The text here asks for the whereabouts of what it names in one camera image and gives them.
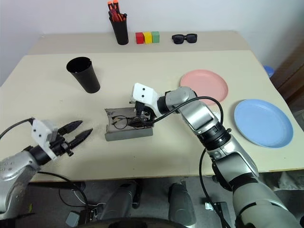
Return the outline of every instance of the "table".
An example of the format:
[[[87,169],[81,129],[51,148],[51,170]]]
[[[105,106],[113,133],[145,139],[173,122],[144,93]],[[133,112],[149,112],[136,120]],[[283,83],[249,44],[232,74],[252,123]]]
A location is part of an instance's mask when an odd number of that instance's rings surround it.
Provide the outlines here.
[[[105,108],[130,107],[135,82],[157,92],[176,89],[183,74],[194,69],[208,69],[223,77],[229,88],[221,102],[224,126],[256,162],[260,172],[303,169],[301,153],[304,133],[295,121],[283,98],[268,79],[243,38],[236,32],[198,33],[196,44],[175,45],[170,36],[160,33],[160,44],[119,46],[113,34],[49,35],[22,58],[0,88],[1,122],[4,130],[15,122],[33,116],[50,119],[59,127],[74,120],[84,123],[66,137],[94,128],[91,135],[74,151],[43,167],[79,180],[100,180],[135,177],[198,175],[203,147],[180,115],[171,115],[154,127],[154,136],[116,142],[104,137],[108,124]],[[66,70],[69,60],[91,58],[101,89],[86,93]],[[280,149],[257,146],[237,130],[233,112],[236,105],[249,98],[273,103],[289,117],[294,137]],[[14,155],[28,145],[35,145],[30,125],[24,124],[8,133],[0,143],[0,159]],[[204,158],[204,175],[212,175],[211,162]],[[53,181],[56,178],[36,175],[33,181]]]

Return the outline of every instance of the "plate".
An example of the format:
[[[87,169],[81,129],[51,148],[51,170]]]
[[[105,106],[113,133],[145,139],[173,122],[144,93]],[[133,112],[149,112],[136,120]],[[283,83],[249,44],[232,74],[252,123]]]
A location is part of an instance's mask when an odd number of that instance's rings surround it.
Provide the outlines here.
[[[228,86],[225,80],[218,74],[209,70],[192,70],[186,73],[180,80],[181,86],[190,87],[197,96],[211,96],[219,102],[228,94]],[[214,105],[210,100],[202,100],[207,105]]]
[[[234,110],[234,120],[248,140],[267,148],[284,147],[294,135],[285,113],[267,101],[248,99],[240,102]]]

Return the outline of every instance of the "green block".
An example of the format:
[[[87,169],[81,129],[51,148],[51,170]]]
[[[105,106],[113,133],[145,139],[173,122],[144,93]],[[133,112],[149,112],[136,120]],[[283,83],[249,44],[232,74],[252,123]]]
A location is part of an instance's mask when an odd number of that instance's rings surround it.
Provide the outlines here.
[[[160,33],[159,32],[151,32],[152,33],[152,43],[160,42]]]

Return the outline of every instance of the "eyeglasses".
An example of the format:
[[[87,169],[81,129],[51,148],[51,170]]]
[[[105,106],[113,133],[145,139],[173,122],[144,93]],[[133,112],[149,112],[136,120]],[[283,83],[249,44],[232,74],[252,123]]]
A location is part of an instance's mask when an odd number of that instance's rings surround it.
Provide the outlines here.
[[[126,126],[131,126],[135,129],[143,129],[145,128],[145,121],[147,121],[147,117],[145,116],[135,116],[132,118],[126,117],[124,115],[118,115],[112,117],[114,127],[116,129],[124,129]]]
[[[195,33],[190,33],[187,35],[176,34],[172,36],[172,39],[175,44],[182,44],[184,40],[186,40],[188,43],[196,43],[198,40],[198,35]]]

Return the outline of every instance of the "red block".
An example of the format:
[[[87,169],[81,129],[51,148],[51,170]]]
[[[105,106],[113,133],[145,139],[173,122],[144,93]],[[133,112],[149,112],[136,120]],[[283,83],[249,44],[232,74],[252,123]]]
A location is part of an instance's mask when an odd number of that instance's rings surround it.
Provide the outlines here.
[[[144,43],[144,36],[143,36],[142,32],[136,32],[135,37],[136,37],[136,43],[137,44],[143,44]]]

